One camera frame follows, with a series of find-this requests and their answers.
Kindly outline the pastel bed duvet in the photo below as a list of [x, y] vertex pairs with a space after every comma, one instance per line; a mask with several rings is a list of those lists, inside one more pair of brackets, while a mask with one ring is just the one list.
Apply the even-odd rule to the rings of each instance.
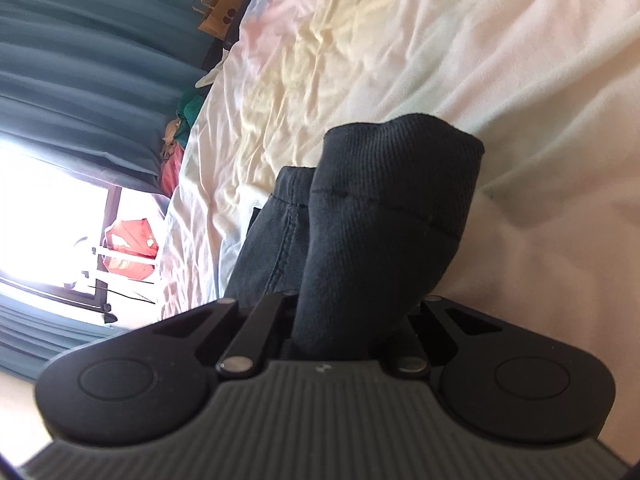
[[639, 0], [252, 0], [191, 132], [160, 313], [218, 298], [252, 211], [326, 132], [430, 114], [483, 141], [438, 292], [612, 372], [639, 457]]

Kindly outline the right teal curtain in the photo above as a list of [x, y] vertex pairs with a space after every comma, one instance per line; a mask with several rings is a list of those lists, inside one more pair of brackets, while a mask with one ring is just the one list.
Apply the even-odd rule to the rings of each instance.
[[157, 192], [166, 124], [212, 44], [193, 3], [1, 0], [2, 140]]

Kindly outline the green garment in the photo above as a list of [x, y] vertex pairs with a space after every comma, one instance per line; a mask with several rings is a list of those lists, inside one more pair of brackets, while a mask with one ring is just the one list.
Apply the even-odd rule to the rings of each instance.
[[208, 93], [208, 88], [193, 88], [183, 93], [176, 110], [176, 118], [179, 121], [175, 133], [175, 141], [186, 148], [193, 125], [198, 118]]

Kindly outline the black clothes garment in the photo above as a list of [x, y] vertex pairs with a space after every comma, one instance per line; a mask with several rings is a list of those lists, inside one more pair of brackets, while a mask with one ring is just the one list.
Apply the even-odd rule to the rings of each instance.
[[316, 166], [280, 170], [224, 293], [292, 290], [296, 356], [373, 358], [454, 258], [484, 153], [424, 114], [329, 130]]

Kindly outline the red hanging garment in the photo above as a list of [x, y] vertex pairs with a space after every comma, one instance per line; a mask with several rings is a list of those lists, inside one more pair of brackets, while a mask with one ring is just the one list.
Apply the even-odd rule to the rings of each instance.
[[116, 220], [105, 231], [103, 247], [108, 272], [143, 282], [155, 270], [158, 244], [146, 219]]

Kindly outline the black framed window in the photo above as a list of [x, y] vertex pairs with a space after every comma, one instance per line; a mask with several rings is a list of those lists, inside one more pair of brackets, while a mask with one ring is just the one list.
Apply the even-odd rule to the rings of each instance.
[[1, 285], [99, 314], [63, 288], [64, 254], [87, 237], [101, 245], [122, 190], [1, 143]]

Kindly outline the teal curtain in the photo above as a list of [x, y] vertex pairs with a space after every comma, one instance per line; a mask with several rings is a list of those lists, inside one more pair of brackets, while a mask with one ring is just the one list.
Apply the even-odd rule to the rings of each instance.
[[34, 382], [61, 353], [126, 333], [126, 328], [77, 321], [1, 296], [1, 370], [26, 382]]
[[1, 0], [2, 140], [157, 192], [166, 124], [212, 44], [193, 3]]

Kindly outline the left teal curtain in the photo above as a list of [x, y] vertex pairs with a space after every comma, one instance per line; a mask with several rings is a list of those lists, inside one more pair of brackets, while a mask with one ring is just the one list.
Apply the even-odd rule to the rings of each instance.
[[26, 382], [34, 382], [61, 353], [126, 333], [126, 328], [77, 321], [1, 296], [1, 370]]

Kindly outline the brown paper bag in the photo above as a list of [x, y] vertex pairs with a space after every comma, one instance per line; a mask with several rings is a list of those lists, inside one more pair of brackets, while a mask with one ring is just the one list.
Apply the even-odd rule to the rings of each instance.
[[198, 30], [224, 40], [244, 0], [194, 0], [192, 10], [201, 15]]

